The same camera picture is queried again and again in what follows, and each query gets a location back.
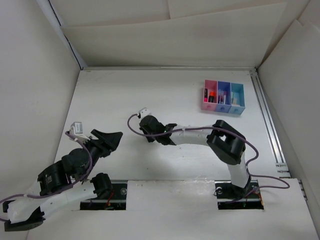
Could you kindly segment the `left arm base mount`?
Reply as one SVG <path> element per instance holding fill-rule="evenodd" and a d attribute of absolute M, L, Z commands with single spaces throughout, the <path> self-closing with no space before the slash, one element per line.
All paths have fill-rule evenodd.
<path fill-rule="evenodd" d="M 112 193 L 102 199 L 93 198 L 80 203 L 81 211 L 124 211 L 127 208 L 128 181 L 112 181 Z"/>

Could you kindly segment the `green eraser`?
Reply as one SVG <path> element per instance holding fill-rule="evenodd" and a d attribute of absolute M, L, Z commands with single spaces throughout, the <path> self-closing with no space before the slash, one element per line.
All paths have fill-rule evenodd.
<path fill-rule="evenodd" d="M 238 93 L 232 91 L 231 92 L 231 102 L 233 105 L 235 105 L 237 103 L 237 99 L 238 99 Z"/>

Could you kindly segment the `white marker pink cap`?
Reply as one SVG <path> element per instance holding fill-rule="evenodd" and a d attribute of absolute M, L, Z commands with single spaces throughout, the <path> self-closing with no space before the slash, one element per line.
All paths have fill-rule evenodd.
<path fill-rule="evenodd" d="M 225 105 L 227 103 L 227 92 L 225 91 L 223 93 L 223 104 Z"/>

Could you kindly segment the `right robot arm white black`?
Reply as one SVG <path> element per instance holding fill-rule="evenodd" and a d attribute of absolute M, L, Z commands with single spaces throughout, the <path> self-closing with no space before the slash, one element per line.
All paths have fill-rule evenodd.
<path fill-rule="evenodd" d="M 249 192 L 251 177 L 245 163 L 245 142 L 222 131 L 213 129 L 182 130 L 169 134 L 169 131 L 181 129 L 176 123 L 163 125 L 153 115 L 139 116 L 139 129 L 148 137 L 148 142 L 157 141 L 164 146 L 201 145 L 209 147 L 220 161 L 227 164 L 230 173 L 231 191 L 236 199 L 243 198 Z"/>

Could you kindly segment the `orange highlighter black body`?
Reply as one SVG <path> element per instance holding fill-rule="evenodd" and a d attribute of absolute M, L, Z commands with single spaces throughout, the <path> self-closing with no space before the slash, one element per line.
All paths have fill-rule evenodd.
<path fill-rule="evenodd" d="M 216 96 L 216 93 L 215 93 L 214 91 L 211 91 L 211 92 L 209 93 L 208 102 L 209 102 L 209 103 L 214 103 L 214 101 L 215 101 L 215 96 Z"/>

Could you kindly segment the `pink highlighter black body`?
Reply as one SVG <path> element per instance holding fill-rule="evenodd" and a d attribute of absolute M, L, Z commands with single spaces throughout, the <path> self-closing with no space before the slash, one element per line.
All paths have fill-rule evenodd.
<path fill-rule="evenodd" d="M 208 102 L 208 89 L 204 88 L 204 102 Z"/>

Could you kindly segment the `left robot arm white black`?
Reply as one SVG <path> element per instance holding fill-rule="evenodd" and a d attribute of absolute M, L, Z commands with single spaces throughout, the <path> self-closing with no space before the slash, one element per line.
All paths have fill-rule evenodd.
<path fill-rule="evenodd" d="M 80 145 L 61 160 L 45 168 L 25 193 L 1 200 L 7 214 L 5 232 L 24 232 L 39 227 L 55 212 L 88 199 L 109 200 L 114 187 L 106 173 L 89 178 L 101 158 L 114 152 L 121 141 L 121 131 L 105 133 L 96 129 L 92 137 L 71 127 L 65 133 Z"/>

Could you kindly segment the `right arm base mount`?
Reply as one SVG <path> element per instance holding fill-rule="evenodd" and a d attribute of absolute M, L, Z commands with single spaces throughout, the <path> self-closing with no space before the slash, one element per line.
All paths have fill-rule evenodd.
<path fill-rule="evenodd" d="M 259 187 L 257 180 L 252 180 L 245 190 L 233 186 L 230 180 L 218 180 L 214 184 L 219 210 L 264 210 L 261 194 L 253 192 Z"/>

